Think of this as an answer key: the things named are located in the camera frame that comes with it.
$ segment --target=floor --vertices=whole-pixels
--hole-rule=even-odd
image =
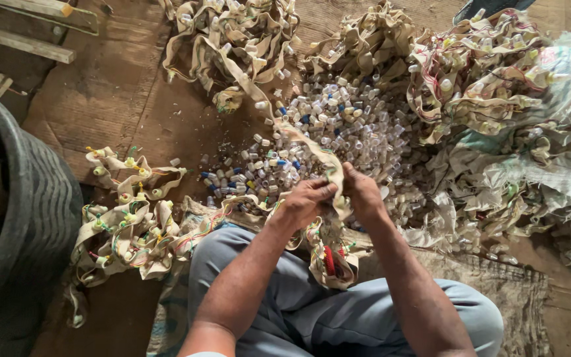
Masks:
[[[104,2],[81,0],[79,7],[100,13],[99,6]],[[302,23],[299,36],[304,43],[318,41],[337,29],[336,19],[343,13],[361,13],[376,2],[298,2]],[[268,132],[270,128],[253,111],[240,109],[229,116],[219,114],[199,85],[166,83],[160,62],[172,26],[164,21],[156,1],[107,3],[114,8],[114,15],[99,16],[100,36],[70,31],[63,45],[77,50],[76,61],[57,64],[43,84],[43,77],[24,84],[30,74],[15,73],[14,62],[0,61],[0,71],[12,76],[20,90],[36,88],[32,103],[26,108],[24,129],[59,152],[81,182],[93,182],[83,160],[87,145],[110,145],[122,154],[136,145],[143,147],[141,154],[148,157],[152,166],[165,165],[177,157],[182,166],[197,168],[202,154],[209,154],[212,160],[224,159],[233,155],[237,147],[249,145],[252,134]],[[427,25],[442,30],[450,26],[450,19],[464,1],[394,3],[414,18],[418,30]],[[528,10],[542,30],[571,30],[571,1],[538,0]],[[327,16],[319,19],[320,12]],[[0,47],[0,58],[23,55],[15,52]],[[52,64],[42,62],[35,66],[46,72]],[[25,111],[21,110],[18,116],[21,121]],[[186,194],[204,199],[205,193],[196,174],[187,175],[173,191],[172,199],[180,200]],[[571,356],[571,267],[559,261],[548,235],[509,244],[522,264],[550,277],[544,315],[551,350],[555,356]],[[143,356],[160,288],[159,282],[140,280],[135,271],[117,274],[107,283],[89,289],[90,319],[76,330],[65,326],[65,306],[60,292],[55,292],[55,302],[32,355]]]

